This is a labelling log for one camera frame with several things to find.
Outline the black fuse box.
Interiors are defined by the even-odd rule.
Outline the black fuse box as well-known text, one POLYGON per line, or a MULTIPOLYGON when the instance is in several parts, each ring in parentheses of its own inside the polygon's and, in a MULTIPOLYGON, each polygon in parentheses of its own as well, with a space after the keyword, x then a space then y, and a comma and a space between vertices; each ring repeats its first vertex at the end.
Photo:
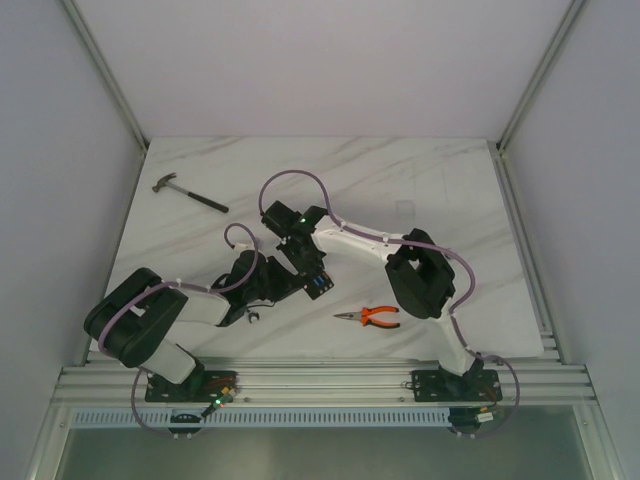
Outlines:
POLYGON ((304 276, 303 289, 311 300, 316 300, 334 287, 326 271, 312 272, 304 276))

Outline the clear plastic fuse box cover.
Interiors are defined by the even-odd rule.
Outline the clear plastic fuse box cover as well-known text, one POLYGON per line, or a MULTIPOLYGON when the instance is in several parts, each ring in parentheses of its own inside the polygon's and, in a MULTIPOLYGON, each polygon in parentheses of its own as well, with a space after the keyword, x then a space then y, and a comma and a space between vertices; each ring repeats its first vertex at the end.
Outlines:
POLYGON ((416 206, 411 200, 396 201, 395 211, 397 217, 402 220, 413 220, 416 216, 416 206))

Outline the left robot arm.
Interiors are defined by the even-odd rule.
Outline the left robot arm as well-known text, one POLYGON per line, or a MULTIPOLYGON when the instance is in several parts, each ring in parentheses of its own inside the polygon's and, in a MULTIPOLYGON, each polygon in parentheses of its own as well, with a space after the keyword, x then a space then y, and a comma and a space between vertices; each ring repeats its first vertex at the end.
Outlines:
POLYGON ((84 321, 85 332, 99 350, 128 368, 139 368, 168 381, 182 402, 198 399, 204 390, 204 367, 188 350, 167 339, 188 302, 204 304, 187 316, 216 327, 228 327, 257 301, 275 304, 306 285, 303 274, 286 269, 275 257, 244 251, 210 288, 164 281, 142 267, 96 305, 84 321))

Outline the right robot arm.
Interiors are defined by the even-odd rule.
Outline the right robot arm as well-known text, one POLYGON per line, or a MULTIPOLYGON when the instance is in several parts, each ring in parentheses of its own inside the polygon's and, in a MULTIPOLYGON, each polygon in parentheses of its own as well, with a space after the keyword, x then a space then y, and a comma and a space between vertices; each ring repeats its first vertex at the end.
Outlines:
POLYGON ((386 234, 335 219, 326 208, 311 206, 299 213, 280 201, 261 212, 261 221, 280 239, 278 249, 297 273, 314 286, 326 278, 324 258, 328 254, 383 267, 399 307, 434 325, 447 394, 464 399, 476 390, 479 379, 471 367, 473 360, 445 313, 455 293, 455 273, 426 232, 414 229, 404 236, 386 234))

